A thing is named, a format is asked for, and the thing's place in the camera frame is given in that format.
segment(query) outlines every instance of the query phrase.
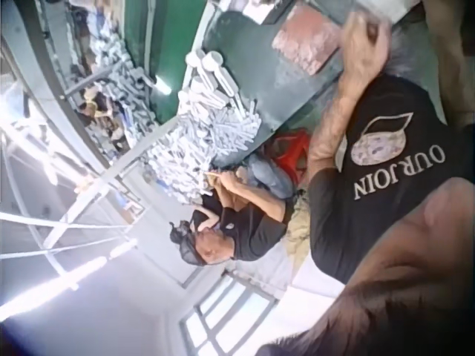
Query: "pile of white parts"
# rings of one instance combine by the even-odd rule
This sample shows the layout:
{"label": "pile of white parts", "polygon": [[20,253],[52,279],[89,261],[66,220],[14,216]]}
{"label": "pile of white parts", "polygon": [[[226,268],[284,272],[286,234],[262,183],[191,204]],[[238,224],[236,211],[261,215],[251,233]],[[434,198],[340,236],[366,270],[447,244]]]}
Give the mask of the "pile of white parts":
{"label": "pile of white parts", "polygon": [[246,151],[261,126],[256,103],[245,109],[218,52],[195,50],[186,56],[186,64],[196,76],[178,93],[176,125],[148,151],[156,177],[181,203],[210,194],[206,172],[212,160]]}
{"label": "pile of white parts", "polygon": [[143,68],[134,67],[124,41],[108,27],[103,27],[100,38],[91,43],[91,49],[96,55],[98,70],[112,67],[109,76],[95,84],[105,96],[119,102],[127,113],[132,125],[126,126],[125,135],[133,147],[157,125],[155,113],[148,106],[147,87],[153,87],[154,83]]}

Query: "window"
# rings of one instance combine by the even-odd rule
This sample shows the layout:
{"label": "window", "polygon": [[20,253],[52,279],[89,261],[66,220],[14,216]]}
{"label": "window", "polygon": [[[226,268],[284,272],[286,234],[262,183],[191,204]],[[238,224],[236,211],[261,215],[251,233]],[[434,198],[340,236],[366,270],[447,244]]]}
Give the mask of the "window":
{"label": "window", "polygon": [[225,275],[180,323],[189,355],[233,355],[276,303],[246,281]]}

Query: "table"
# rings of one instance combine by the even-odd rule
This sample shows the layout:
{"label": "table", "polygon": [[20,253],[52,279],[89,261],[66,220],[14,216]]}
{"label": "table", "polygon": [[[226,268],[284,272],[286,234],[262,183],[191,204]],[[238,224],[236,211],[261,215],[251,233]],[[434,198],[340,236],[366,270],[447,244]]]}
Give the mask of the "table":
{"label": "table", "polygon": [[218,167],[234,165],[262,145],[309,100],[315,101],[337,80],[342,69],[335,54],[315,76],[272,49],[272,40],[285,22],[288,12],[276,24],[259,26],[239,13],[216,12],[203,41],[204,50],[223,54],[224,66],[240,86],[246,100],[257,100],[263,124],[247,151],[217,157]]}

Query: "hand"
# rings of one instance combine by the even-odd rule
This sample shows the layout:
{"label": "hand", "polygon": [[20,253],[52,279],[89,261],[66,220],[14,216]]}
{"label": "hand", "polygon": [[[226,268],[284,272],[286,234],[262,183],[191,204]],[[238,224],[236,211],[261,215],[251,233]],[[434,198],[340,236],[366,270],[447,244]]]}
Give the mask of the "hand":
{"label": "hand", "polygon": [[207,174],[206,175],[206,178],[208,180],[208,184],[212,187],[212,188],[216,188],[218,187],[221,182],[219,180],[219,173],[218,172],[215,172],[215,171],[212,171],[210,172],[212,174]]}
{"label": "hand", "polygon": [[232,171],[220,173],[219,180],[221,181],[221,184],[223,185],[223,187],[231,192],[233,192],[236,186],[239,184],[239,179],[236,177],[236,174]]}
{"label": "hand", "polygon": [[389,56],[390,40],[387,22],[373,24],[365,13],[350,14],[341,37],[345,89],[364,90],[381,73]]}

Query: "bright light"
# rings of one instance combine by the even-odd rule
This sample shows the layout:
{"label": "bright light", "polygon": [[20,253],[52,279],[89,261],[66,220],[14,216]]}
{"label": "bright light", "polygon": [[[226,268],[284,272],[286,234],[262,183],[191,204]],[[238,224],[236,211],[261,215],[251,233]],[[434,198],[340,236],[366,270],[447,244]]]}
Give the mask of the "bright light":
{"label": "bright light", "polygon": [[111,260],[118,256],[122,256],[125,252],[130,251],[133,247],[137,246],[137,239],[132,239],[122,245],[118,245],[114,250],[111,251]]}
{"label": "bright light", "polygon": [[102,268],[106,263],[107,259],[105,257],[98,257],[62,277],[27,290],[10,302],[0,306],[0,322],[13,315],[29,312],[42,306],[68,289],[71,284],[79,282],[89,274]]}
{"label": "bright light", "polygon": [[58,176],[56,175],[56,171],[54,168],[47,162],[43,163],[43,167],[45,169],[46,177],[50,181],[52,185],[58,185]]}
{"label": "bright light", "polygon": [[159,76],[155,76],[157,78],[157,83],[155,84],[155,88],[164,93],[165,95],[171,94],[171,88],[166,84]]}

